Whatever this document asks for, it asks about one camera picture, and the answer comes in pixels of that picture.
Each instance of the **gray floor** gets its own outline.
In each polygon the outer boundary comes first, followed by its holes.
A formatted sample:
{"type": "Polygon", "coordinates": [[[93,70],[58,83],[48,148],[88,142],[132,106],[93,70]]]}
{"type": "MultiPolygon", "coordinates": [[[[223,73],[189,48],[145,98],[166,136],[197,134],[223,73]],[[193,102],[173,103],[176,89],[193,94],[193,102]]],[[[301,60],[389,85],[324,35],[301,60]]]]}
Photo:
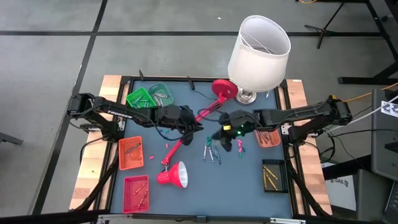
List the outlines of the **gray floor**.
{"type": "MultiPolygon", "coordinates": [[[[0,0],[0,30],[93,29],[101,0],[0,0]]],[[[373,1],[379,16],[390,14],[384,1],[373,1]]],[[[297,4],[293,0],[109,0],[100,30],[238,30],[241,21],[259,14],[286,31],[324,26],[338,3],[297,4]]],[[[398,43],[397,23],[385,24],[398,43]]],[[[330,25],[336,31],[377,31],[364,4],[347,4],[330,25]]],[[[286,78],[302,79],[309,103],[329,94],[342,99],[379,86],[339,85],[338,76],[371,77],[393,62],[380,38],[292,37],[286,78]]],[[[103,75],[176,75],[226,77],[235,37],[97,37],[81,92],[98,94],[103,75]]],[[[0,216],[24,215],[65,111],[88,37],[0,36],[0,132],[24,139],[21,146],[0,144],[0,216]]],[[[353,113],[370,98],[350,104],[353,113]]],[[[364,119],[339,131],[370,127],[364,119]]],[[[370,152],[370,134],[343,136],[354,156],[370,152]]],[[[69,128],[44,212],[66,211],[78,172],[78,151],[86,134],[69,128]]],[[[320,149],[329,139],[317,139],[320,149]]],[[[350,157],[338,144],[335,161],[350,157]]]]}

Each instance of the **white lampshade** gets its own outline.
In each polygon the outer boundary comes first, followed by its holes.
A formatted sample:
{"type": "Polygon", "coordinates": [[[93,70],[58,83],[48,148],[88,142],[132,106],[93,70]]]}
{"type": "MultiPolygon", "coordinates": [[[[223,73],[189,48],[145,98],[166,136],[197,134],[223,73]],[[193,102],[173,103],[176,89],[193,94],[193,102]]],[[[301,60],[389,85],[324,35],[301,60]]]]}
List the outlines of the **white lampshade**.
{"type": "Polygon", "coordinates": [[[278,24],[264,16],[249,16],[229,60],[229,79],[243,90],[272,90],[285,77],[289,52],[290,40],[278,24]]]}

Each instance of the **red lamp shade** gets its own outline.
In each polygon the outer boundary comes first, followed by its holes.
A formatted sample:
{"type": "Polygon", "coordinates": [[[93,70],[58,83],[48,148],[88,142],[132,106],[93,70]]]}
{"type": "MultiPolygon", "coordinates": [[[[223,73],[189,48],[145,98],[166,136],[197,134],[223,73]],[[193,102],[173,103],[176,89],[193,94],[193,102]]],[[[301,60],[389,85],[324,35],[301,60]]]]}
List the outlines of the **red lamp shade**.
{"type": "Polygon", "coordinates": [[[169,171],[161,172],[157,175],[159,184],[173,183],[177,187],[185,188],[188,185],[188,173],[185,164],[180,161],[169,171]]]}

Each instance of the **green basket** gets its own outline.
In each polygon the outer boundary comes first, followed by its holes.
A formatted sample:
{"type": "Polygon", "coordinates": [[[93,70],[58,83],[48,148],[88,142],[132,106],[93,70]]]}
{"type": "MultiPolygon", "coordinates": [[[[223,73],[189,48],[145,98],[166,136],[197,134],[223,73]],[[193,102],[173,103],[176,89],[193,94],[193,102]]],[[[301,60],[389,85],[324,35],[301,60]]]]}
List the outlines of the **green basket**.
{"type": "Polygon", "coordinates": [[[148,108],[156,106],[155,101],[150,97],[144,87],[141,87],[138,90],[128,94],[126,99],[133,108],[148,108]]]}
{"type": "Polygon", "coordinates": [[[149,87],[148,94],[152,97],[157,106],[167,106],[172,104],[174,101],[172,94],[164,83],[156,83],[149,87]],[[157,96],[156,94],[165,95],[166,98],[157,96]]]}

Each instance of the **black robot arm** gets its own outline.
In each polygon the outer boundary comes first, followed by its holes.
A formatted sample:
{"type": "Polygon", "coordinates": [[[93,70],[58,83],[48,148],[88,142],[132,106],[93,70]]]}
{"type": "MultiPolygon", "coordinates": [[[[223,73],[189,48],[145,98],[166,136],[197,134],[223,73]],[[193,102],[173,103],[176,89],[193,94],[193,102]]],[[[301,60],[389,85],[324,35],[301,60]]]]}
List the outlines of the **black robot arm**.
{"type": "Polygon", "coordinates": [[[108,121],[101,113],[108,113],[133,120],[145,128],[163,127],[177,129],[185,137],[183,143],[188,145],[193,139],[192,133],[203,128],[196,122],[188,106],[155,106],[151,108],[128,108],[126,105],[109,101],[90,93],[80,93],[72,97],[67,113],[71,119],[84,118],[91,127],[99,128],[105,141],[117,142],[122,139],[122,132],[115,121],[108,121]]]}
{"type": "Polygon", "coordinates": [[[291,110],[264,109],[247,111],[234,111],[230,114],[223,113],[219,123],[221,129],[215,133],[213,139],[218,139],[225,150],[231,150],[231,140],[246,133],[258,131],[275,131],[281,124],[293,121],[312,119],[301,126],[289,128],[289,143],[296,144],[307,138],[308,134],[316,133],[329,124],[346,125],[352,119],[347,103],[333,99],[315,105],[303,106],[291,110]]]}

